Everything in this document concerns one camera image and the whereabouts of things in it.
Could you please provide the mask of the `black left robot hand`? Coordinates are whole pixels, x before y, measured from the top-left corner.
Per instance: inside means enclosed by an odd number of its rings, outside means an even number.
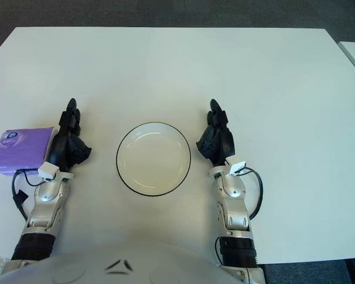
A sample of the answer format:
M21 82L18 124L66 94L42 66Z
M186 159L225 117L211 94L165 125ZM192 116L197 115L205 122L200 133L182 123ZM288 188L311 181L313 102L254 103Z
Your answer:
M59 132L51 143L47 161L62 172L70 172L76 164L81 164L91 154L92 149L80 138L80 111L72 98L59 121Z

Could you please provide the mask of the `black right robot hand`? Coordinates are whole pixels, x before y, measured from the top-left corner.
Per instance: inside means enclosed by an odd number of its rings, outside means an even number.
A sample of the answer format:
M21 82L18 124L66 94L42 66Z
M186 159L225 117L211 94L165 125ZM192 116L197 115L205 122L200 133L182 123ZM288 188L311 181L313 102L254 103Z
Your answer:
M206 117L207 127L196 146L214 167L224 166L226 158L235 155L234 139L227 127L226 112L215 99L211 99L210 108Z

